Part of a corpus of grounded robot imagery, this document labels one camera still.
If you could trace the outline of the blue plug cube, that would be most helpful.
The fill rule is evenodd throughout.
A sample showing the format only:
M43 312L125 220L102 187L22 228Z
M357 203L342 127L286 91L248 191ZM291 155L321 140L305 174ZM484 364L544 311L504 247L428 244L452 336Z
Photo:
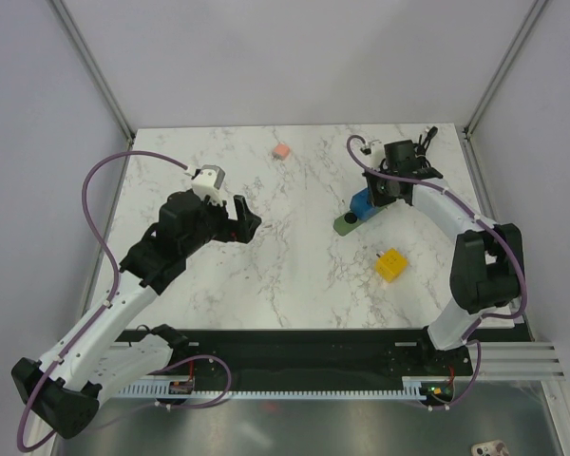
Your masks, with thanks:
M363 222L371 219L377 214L378 209L371 203L370 191L368 188L364 188L352 196L350 211L358 220Z

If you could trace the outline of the green power strip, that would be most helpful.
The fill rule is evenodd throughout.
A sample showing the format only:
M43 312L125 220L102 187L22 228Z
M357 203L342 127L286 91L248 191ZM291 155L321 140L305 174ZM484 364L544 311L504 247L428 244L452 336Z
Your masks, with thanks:
M349 210L333 222L332 228L339 236L344 237L369 221L376 213L377 210L370 209L369 211L363 212L361 217L358 217L352 210Z

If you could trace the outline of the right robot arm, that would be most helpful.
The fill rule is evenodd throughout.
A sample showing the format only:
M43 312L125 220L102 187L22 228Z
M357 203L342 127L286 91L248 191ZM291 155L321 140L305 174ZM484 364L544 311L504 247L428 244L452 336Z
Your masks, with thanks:
M429 342L415 356L422 371L434 374L449 364L449 350L464 345L484 319L517 318L528 296L521 230L473 210L418 148L411 140L363 142L360 152L371 160L364 167L370 205L385 207L402 200L453 242L451 299L427 326Z

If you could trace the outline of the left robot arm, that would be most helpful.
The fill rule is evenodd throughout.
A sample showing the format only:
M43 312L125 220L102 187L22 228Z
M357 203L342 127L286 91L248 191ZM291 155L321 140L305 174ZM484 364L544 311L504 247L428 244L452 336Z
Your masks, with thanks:
M161 324L135 347L107 351L127 325L186 269L187 259L210 241L249 243L260 216L241 195L236 218L193 191L167 198L157 222L120 263L118 286L106 293L50 351L37 361L23 357L11 376L26 405L64 439L81 433L119 390L152 372L179 373L189 363L188 342Z

